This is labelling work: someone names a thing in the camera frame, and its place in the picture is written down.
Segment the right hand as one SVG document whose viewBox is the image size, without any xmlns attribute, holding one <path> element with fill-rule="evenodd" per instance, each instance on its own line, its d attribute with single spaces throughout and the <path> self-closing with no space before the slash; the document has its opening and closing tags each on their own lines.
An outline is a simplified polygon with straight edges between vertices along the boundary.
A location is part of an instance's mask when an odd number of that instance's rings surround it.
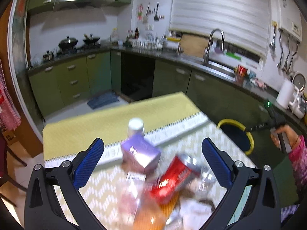
<svg viewBox="0 0 307 230">
<path fill-rule="evenodd" d="M 294 150 L 301 142 L 300 137 L 297 135 L 297 133 L 289 126 L 289 125 L 284 125 L 276 129 L 273 133 L 271 133 L 271 139 L 274 143 L 274 145 L 277 148 L 281 148 L 280 141 L 278 137 L 276 136 L 277 134 L 280 133 L 285 133 L 286 137 L 289 141 L 289 144 L 291 146 L 291 149 Z"/>
</svg>

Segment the right pink sleeve forearm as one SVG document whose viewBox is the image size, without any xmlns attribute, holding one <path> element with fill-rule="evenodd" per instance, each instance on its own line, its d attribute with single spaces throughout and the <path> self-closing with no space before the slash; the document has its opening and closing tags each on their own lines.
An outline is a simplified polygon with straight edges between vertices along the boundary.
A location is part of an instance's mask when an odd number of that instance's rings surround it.
<svg viewBox="0 0 307 230">
<path fill-rule="evenodd" d="M 299 196 L 306 193 L 306 146 L 303 136 L 299 136 L 298 144 L 288 155 L 293 169 L 297 194 Z"/>
</svg>

